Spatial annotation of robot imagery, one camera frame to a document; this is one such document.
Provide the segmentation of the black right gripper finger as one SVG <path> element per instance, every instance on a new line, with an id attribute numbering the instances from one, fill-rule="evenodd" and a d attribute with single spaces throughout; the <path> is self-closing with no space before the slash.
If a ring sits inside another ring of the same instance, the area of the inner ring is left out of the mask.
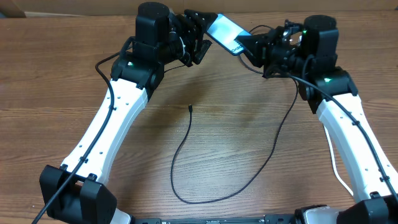
<path id="1" fill-rule="evenodd" d="M 257 35 L 239 35 L 235 38 L 245 50 L 255 52 L 260 47 L 264 46 L 264 41 L 267 39 L 267 34 Z"/>
<path id="2" fill-rule="evenodd" d="M 251 64 L 255 67 L 261 68 L 264 65 L 264 61 L 262 58 L 258 58 L 255 55 L 253 55 L 252 53 L 250 53 L 250 51 L 245 50 L 243 52 L 243 54 L 248 58 L 248 60 L 251 62 Z"/>

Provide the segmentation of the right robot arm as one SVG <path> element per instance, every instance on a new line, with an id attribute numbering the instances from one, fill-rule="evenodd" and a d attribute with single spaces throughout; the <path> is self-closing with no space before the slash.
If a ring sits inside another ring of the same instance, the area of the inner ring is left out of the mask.
<path id="1" fill-rule="evenodd" d="M 336 65 L 336 20 L 312 15 L 303 23 L 286 21 L 265 34 L 236 37 L 264 78 L 291 78 L 303 100 L 327 129 L 351 181 L 354 205 L 325 205 L 295 211 L 297 223 L 396 223 L 397 171 L 365 117 L 359 91 Z"/>

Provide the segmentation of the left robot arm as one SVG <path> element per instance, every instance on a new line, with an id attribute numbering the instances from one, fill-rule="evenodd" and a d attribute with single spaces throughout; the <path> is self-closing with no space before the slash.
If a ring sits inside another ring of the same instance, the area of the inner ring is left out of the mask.
<path id="1" fill-rule="evenodd" d="M 202 61 L 211 46 L 203 36 L 217 17 L 190 9 L 174 14 L 159 2 L 138 7 L 135 34 L 111 56 L 108 90 L 86 133 L 59 167 L 45 166 L 40 175 L 41 215 L 65 223 L 134 222 L 106 186 L 116 154 L 164 78 L 165 65 Z"/>

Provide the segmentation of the blue screen smartphone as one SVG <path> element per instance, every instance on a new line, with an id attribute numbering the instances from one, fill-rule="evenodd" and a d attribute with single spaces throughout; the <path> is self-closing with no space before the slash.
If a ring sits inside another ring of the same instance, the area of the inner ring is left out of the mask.
<path id="1" fill-rule="evenodd" d="M 223 14 L 218 14 L 218 17 L 206 33 L 234 56 L 244 52 L 244 47 L 236 41 L 236 38 L 238 36 L 251 35 Z"/>

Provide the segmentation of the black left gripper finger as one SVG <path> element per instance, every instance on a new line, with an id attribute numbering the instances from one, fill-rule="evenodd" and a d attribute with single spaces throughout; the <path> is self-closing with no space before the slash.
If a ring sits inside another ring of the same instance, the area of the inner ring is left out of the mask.
<path id="1" fill-rule="evenodd" d="M 218 18 L 218 15 L 214 12 L 199 12 L 191 9 L 184 10 L 184 14 L 197 26 L 201 27 L 202 31 L 207 31 Z"/>
<path id="2" fill-rule="evenodd" d="M 210 40 L 202 40 L 194 51 L 193 54 L 193 63 L 199 65 L 203 60 L 205 54 L 207 53 L 208 49 L 211 47 L 212 42 Z"/>

